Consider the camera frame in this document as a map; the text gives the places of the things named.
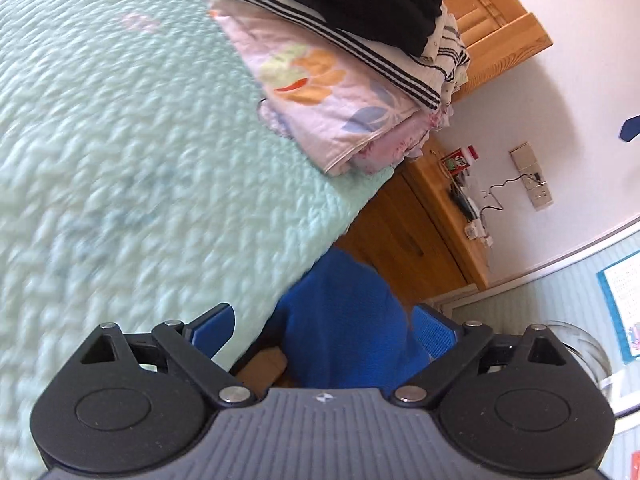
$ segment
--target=wooden drawer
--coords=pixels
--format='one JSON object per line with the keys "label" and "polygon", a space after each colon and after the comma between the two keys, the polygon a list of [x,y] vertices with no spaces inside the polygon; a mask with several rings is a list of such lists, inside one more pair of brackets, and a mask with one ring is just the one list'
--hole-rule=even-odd
{"label": "wooden drawer", "polygon": [[378,191],[336,245],[374,267],[407,307],[466,285],[430,216],[401,177]]}

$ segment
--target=white wall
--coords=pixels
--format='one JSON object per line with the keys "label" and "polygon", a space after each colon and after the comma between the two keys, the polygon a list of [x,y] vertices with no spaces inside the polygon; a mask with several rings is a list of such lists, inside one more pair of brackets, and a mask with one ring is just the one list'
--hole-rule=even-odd
{"label": "white wall", "polygon": [[485,189],[517,176],[509,150],[529,141],[555,203],[535,212],[519,182],[487,211],[494,282],[520,275],[640,216],[640,0],[520,0],[554,46],[455,106],[446,148],[473,144]]}

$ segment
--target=wall socket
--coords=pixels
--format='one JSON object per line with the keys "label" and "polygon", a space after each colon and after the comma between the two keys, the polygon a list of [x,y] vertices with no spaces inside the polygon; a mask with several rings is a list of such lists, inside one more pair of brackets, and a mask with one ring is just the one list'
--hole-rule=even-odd
{"label": "wall socket", "polygon": [[511,159],[521,175],[528,175],[522,179],[529,200],[536,210],[550,206],[554,199],[551,197],[549,185],[538,164],[536,155],[528,142],[511,150]]}

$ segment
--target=blue paper shape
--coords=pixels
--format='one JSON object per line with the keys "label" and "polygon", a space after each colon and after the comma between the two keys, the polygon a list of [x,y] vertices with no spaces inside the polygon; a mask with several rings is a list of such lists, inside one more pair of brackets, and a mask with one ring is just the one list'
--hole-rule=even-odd
{"label": "blue paper shape", "polygon": [[625,121],[620,130],[620,139],[629,142],[637,134],[640,134],[640,115],[631,117]]}

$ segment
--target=wall trim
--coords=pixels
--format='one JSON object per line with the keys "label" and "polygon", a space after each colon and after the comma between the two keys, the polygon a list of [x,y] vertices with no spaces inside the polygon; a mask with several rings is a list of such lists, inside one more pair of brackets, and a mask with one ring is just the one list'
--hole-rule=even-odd
{"label": "wall trim", "polygon": [[616,229],[606,237],[601,238],[600,240],[596,240],[594,243],[587,245],[586,247],[576,251],[575,253],[564,256],[559,260],[556,260],[540,269],[530,272],[529,274],[525,274],[524,276],[520,276],[519,278],[515,278],[514,280],[492,286],[492,288],[489,288],[483,292],[478,292],[477,294],[473,294],[471,296],[460,298],[459,300],[451,301],[450,303],[444,304],[442,306],[442,313],[445,316],[451,318],[453,310],[460,306],[465,306],[470,303],[475,303],[476,301],[485,300],[486,298],[496,296],[497,294],[501,294],[503,292],[506,292],[507,290],[511,290],[512,288],[516,288],[518,286],[525,285],[526,283],[544,278],[545,276],[553,274],[554,272],[558,272],[558,270],[564,269],[565,267],[580,262],[581,260],[588,258],[595,253],[599,253],[600,251],[611,247],[613,244],[617,244],[619,241],[624,240],[625,238],[637,232],[640,232],[640,217],[624,224],[622,227]]}

